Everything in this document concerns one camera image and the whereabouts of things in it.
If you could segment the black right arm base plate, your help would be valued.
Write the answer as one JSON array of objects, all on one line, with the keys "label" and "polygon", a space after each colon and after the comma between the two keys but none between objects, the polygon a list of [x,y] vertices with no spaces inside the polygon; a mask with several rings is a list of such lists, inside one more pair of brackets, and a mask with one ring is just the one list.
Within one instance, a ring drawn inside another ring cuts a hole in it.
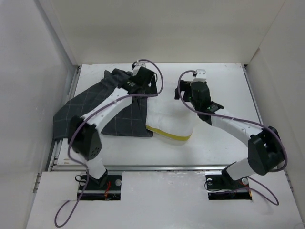
[{"label": "black right arm base plate", "polygon": [[208,191],[235,190],[243,187],[249,187],[241,179],[234,181],[222,174],[206,174],[205,187]]}]

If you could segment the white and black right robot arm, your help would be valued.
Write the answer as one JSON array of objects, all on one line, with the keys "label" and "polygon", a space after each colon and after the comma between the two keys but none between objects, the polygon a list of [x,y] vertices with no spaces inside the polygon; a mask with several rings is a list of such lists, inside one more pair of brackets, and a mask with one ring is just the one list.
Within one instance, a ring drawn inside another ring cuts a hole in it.
[{"label": "white and black right robot arm", "polygon": [[174,98],[181,99],[184,104],[191,103],[190,109],[202,121],[226,131],[248,148],[247,158],[234,162],[221,171],[221,184],[218,188],[236,187],[238,181],[253,174],[264,176],[286,160],[275,128],[234,118],[222,105],[211,100],[206,82],[179,80]]}]

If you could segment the white pillow with yellow band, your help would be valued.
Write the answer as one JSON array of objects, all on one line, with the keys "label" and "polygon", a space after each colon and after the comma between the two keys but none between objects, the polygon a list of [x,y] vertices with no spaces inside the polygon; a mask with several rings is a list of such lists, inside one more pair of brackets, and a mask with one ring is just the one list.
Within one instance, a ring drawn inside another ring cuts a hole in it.
[{"label": "white pillow with yellow band", "polygon": [[188,141],[196,123],[196,113],[180,100],[175,100],[177,84],[165,82],[157,97],[147,99],[145,127],[162,137],[175,141]]}]

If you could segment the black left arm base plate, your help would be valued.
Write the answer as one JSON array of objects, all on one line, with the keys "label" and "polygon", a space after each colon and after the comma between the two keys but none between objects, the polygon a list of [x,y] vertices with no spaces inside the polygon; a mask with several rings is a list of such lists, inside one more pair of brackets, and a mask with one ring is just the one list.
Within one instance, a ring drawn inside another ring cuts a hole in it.
[{"label": "black left arm base plate", "polygon": [[[83,190],[83,186],[85,185],[87,175],[76,175],[74,177],[75,181],[79,183],[78,190],[79,192]],[[89,178],[88,185],[85,191],[106,191],[108,188],[109,191],[120,191],[122,185],[122,176],[121,175],[108,175],[107,179],[102,187],[98,183],[96,183],[92,178]]]}]

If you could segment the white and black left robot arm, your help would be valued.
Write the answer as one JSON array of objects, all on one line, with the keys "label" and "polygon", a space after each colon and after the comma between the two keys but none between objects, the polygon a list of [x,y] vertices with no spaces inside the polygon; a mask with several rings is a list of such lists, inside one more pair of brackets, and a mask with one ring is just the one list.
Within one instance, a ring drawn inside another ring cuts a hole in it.
[{"label": "white and black left robot arm", "polygon": [[103,164],[102,136],[148,137],[147,97],[157,94],[155,73],[144,66],[133,72],[114,69],[102,80],[110,83],[103,98],[87,113],[70,119],[68,143],[80,155],[96,189],[106,186],[108,171]]}]

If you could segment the dark grey checked pillowcase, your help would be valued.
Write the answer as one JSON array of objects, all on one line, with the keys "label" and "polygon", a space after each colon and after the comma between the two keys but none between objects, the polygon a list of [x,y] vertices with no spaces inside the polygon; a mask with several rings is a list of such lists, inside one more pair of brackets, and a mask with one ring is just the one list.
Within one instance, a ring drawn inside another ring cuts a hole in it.
[{"label": "dark grey checked pillowcase", "polygon": [[[74,116],[83,116],[103,102],[123,81],[129,79],[132,72],[114,69],[105,70],[104,78],[69,100],[53,117],[53,139],[68,137],[69,123]],[[147,116],[147,98],[139,98],[130,106],[121,110],[101,131],[103,135],[152,137],[153,132],[145,127]]]}]

